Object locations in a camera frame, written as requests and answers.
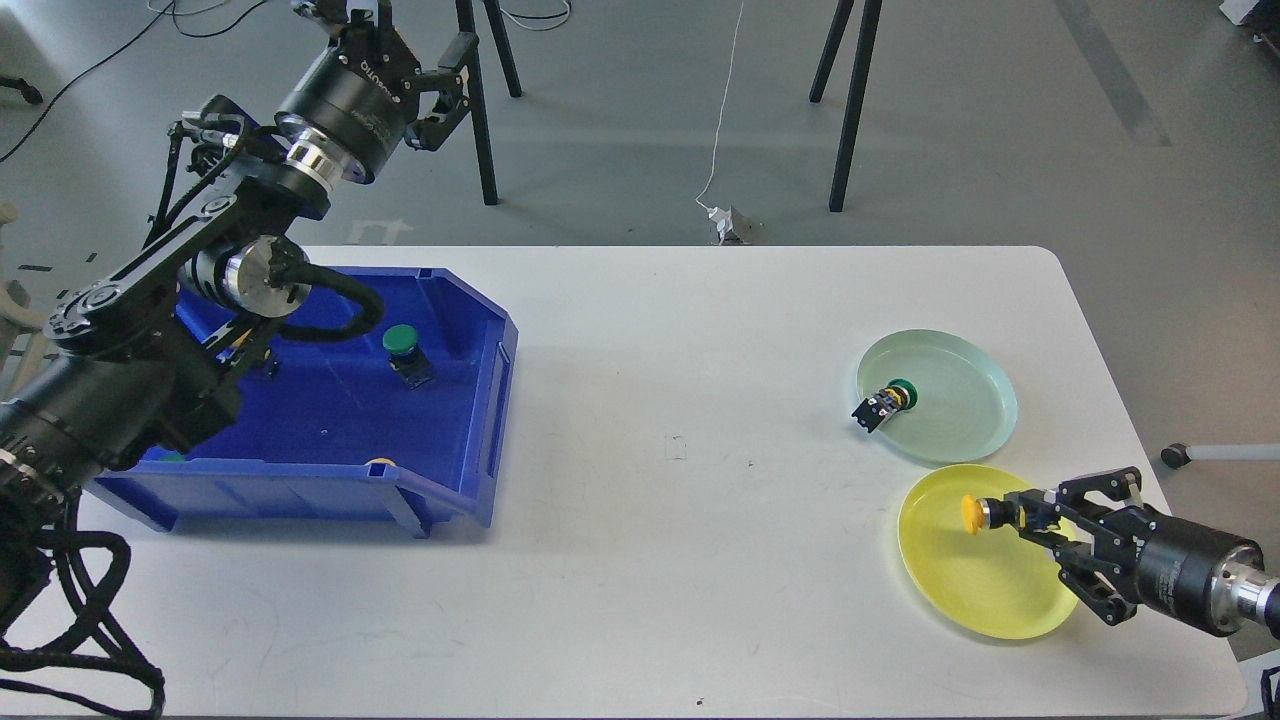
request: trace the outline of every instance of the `table surface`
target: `table surface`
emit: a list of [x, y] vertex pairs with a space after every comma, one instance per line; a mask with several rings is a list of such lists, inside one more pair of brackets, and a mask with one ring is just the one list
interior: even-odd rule
[[[493, 527], [156, 534], [86, 500], [82, 527], [133, 544], [116, 616], [164, 669], [169, 715], [1207, 716], [1244, 702], [1225, 641], [1151, 610], [1107, 628], [1078, 606], [1044, 638], [991, 641], [933, 611], [902, 568], [897, 510], [931, 468], [849, 414], [863, 351], [905, 328], [959, 334], [1012, 379], [1019, 425], [984, 462], [1043, 487], [1137, 465], [1165, 509], [1044, 250], [311, 254], [448, 268], [511, 313]], [[42, 603], [10, 641], [58, 619]]]

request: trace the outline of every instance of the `black chair leg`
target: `black chair leg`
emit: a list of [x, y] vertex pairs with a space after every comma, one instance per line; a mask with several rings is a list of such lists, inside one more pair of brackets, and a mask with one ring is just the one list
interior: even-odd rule
[[813, 76], [813, 86], [809, 87], [810, 102], [822, 101], [822, 94], [827, 90], [827, 78], [831, 77], [831, 65], [836, 61], [840, 41], [845, 37], [845, 28], [849, 27], [849, 15], [852, 13], [854, 0], [838, 0], [836, 3], [836, 15], [831, 18], [831, 29], [827, 31], [827, 44], [822, 46], [822, 58], [818, 59], [818, 72]]
[[854, 54], [854, 74], [849, 79], [849, 101], [845, 104], [845, 122], [840, 129], [840, 147], [836, 150], [836, 174], [831, 181], [831, 197], [827, 209], [840, 213], [845, 209], [845, 190], [849, 187], [849, 169], [854, 163], [854, 143], [858, 141], [858, 123], [863, 115], [863, 99], [867, 95], [867, 76], [872, 64], [872, 50], [876, 46], [876, 29], [879, 27], [881, 0], [865, 0], [863, 5], [863, 26], [858, 31], [858, 50]]
[[502, 74], [507, 78], [507, 92], [512, 97], [520, 97], [525, 92], [520, 88], [516, 59], [511, 54], [511, 38], [507, 37], [507, 23], [503, 22], [502, 8], [498, 6], [498, 0], [484, 0], [484, 12], [489, 15], [489, 27], [493, 28], [493, 44], [498, 49]]
[[[476, 17], [471, 0], [457, 0], [458, 31], [475, 33]], [[471, 129], [476, 136], [476, 161], [480, 165], [480, 193], [485, 205], [498, 204], [498, 181], [493, 170], [493, 146], [489, 143], [489, 113], [484, 102], [484, 81], [480, 77], [480, 56], [476, 53], [467, 73], [467, 96], [471, 100]]]

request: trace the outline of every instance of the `blue plastic bin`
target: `blue plastic bin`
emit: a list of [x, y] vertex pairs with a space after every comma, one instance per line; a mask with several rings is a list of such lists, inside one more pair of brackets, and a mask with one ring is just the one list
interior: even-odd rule
[[[183, 457], [154, 448], [133, 469], [87, 486], [157, 530], [184, 518], [394, 520], [415, 537], [433, 523], [493, 518], [494, 488], [516, 352], [507, 313], [448, 270], [344, 268], [375, 290], [387, 315], [340, 343], [276, 338], [274, 375], [241, 380], [239, 420]], [[337, 327], [355, 306], [315, 288], [291, 324]], [[204, 337], [229, 314], [183, 300], [178, 314]], [[381, 347], [407, 323], [435, 368], [410, 389]], [[372, 462], [388, 459], [394, 465]]]

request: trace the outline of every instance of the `concrete floor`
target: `concrete floor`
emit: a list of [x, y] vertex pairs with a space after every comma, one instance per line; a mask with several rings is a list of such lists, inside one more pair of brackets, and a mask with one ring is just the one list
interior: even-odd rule
[[[247, 5], [184, 27], [223, 27]], [[1280, 442], [1280, 64], [1212, 0], [890, 3], [846, 209], [832, 214], [855, 29], [826, 100], [806, 101], [832, 6], [746, 3], [705, 202], [737, 206], [771, 245], [1044, 246], [1066, 268], [1149, 456], [1174, 441]], [[0, 0], [0, 69], [51, 96], [151, 17], [142, 0], [88, 8]], [[402, 150], [375, 184], [343, 188], [325, 222], [300, 223], [294, 240], [387, 242], [385, 223], [402, 223], [398, 243], [709, 242], [694, 196], [737, 12], [735, 0], [579, 3], [553, 32], [511, 27], [527, 92], [518, 100], [504, 94], [481, 22], [503, 202], [481, 204], [462, 128], [440, 152]], [[452, 3], [397, 5], [428, 63], [453, 23]], [[269, 118], [323, 44], [284, 3], [212, 40], [157, 24], [0, 165], [0, 197], [23, 213], [5, 231], [6, 277], [51, 305], [123, 263], [157, 197], [165, 124], [214, 92]], [[0, 149], [36, 115], [0, 95]], [[1176, 512], [1280, 559], [1277, 473], [1201, 462], [1161, 482]], [[1233, 647], [1247, 659], [1277, 643], [1251, 626]]]

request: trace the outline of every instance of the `plastic plate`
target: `plastic plate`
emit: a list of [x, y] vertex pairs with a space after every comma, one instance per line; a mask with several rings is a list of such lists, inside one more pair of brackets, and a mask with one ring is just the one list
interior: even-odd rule
[[916, 460], [970, 462], [1000, 450], [1014, 434], [1014, 384], [966, 340], [915, 329], [876, 341], [858, 365], [855, 405], [895, 378], [914, 384], [919, 401], [890, 418], [877, 434]]
[[[1047, 551], [1012, 528], [970, 536], [960, 500], [1027, 489], [1016, 475], [984, 465], [934, 470], [911, 488], [897, 518], [897, 543], [915, 587], [960, 625], [1001, 639], [1029, 639], [1061, 625], [1076, 597], [1057, 580]], [[1073, 538], [1071, 528], [1060, 530]]]

